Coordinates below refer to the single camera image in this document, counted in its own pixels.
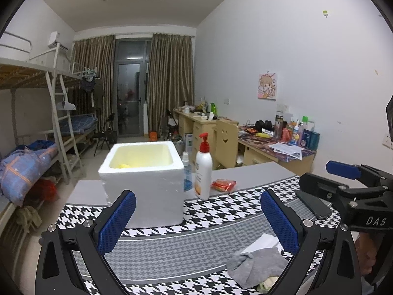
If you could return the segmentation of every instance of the door frame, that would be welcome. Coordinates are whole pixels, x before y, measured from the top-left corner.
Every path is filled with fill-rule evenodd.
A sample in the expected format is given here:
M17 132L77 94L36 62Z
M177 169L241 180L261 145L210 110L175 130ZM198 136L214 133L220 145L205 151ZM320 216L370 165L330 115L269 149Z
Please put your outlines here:
M143 59L138 60L118 60L118 52L119 52L119 43L126 41L145 41L145 46L143 48ZM128 138L135 136L143 136L144 135L144 118L143 118L143 106L146 101L146 68L147 63L149 62L146 59L146 49L147 42L151 41L149 38L127 38L127 39L116 39L115 46L115 61L114 61L114 73L113 73L113 92L112 92L112 109L115 112L114 126L113 128L117 132L119 137ZM118 78L119 78L119 66L123 64L139 64L139 94L138 98L140 99L139 103L139 132L134 134L120 134L119 133L119 121L117 116L117 86L118 86Z

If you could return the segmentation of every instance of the glass door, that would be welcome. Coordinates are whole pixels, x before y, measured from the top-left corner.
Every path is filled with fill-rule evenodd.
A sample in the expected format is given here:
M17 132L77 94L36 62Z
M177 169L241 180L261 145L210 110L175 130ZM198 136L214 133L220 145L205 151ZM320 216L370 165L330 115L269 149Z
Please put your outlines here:
M143 105L146 101L150 40L116 42L113 106L119 136L143 135Z

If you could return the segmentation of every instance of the water bottle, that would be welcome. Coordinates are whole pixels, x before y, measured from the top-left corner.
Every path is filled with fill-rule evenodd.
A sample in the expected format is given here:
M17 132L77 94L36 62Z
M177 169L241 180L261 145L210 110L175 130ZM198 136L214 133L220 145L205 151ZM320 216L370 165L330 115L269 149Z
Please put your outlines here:
M184 192L189 191L193 188L193 178L192 178L192 170L191 165L188 160L188 152L183 152L182 162L184 165Z

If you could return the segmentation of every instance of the bed ladder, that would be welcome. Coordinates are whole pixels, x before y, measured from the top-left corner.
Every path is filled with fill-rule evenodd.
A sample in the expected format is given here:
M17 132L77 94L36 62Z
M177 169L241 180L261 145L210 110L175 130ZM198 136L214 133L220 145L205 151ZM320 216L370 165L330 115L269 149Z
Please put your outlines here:
M78 148L76 146L76 141L75 141L75 137L74 137L74 133L73 133L73 129L72 129L71 113L69 110L62 110L62 112L65 112L66 115L62 116L60 118L58 117L58 114L57 114L56 95L63 96L63 100L68 102L68 95L67 95L66 87L64 85L63 75L58 74L58 78L60 80L60 85L61 85L61 93L56 93L56 78L57 78L56 71L53 73L52 81L50 80L50 76L49 76L48 72L45 73L45 77L46 77L46 83L48 85L48 90L49 90L51 103L52 103L52 119L53 119L54 135L55 135L56 143L57 143L58 147L60 147L60 151L61 151L61 154L59 155L60 167L62 169L64 180L66 181L66 183L68 183L69 180L68 180L67 175L65 174L64 166L69 174L69 179L74 179L74 176L72 174L72 170L74 169L74 167L78 163L79 163L79 167L80 167L82 176L85 176L85 172L84 172L84 168L82 165L81 157L78 152ZM59 122L62 120L65 120L65 119L68 120L68 126L70 128L70 138L64 142L63 138L61 136ZM75 155L76 155L76 159L72 163L71 163L71 161L68 160L67 152L65 150L65 147L68 146L70 143L73 144L73 148L74 148Z

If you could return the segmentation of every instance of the bolt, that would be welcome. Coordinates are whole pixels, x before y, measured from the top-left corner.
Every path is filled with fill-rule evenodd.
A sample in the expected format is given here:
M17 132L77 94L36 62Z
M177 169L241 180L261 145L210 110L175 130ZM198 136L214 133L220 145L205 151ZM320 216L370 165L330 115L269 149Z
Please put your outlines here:
M303 224L306 227L311 227L314 225L314 222L312 220L309 220L308 218L306 218L305 220L303 220Z
M343 231L347 231L347 230L349 230L349 227L348 227L348 225L346 225L346 224L344 224L344 223L342 223L342 224L340 224L340 228L343 230Z
M51 224L48 226L48 231L53 232L56 229L56 224Z
M84 226L84 227L90 227L90 226L93 225L93 223L94 223L93 220L85 220L85 221L83 222L83 226Z

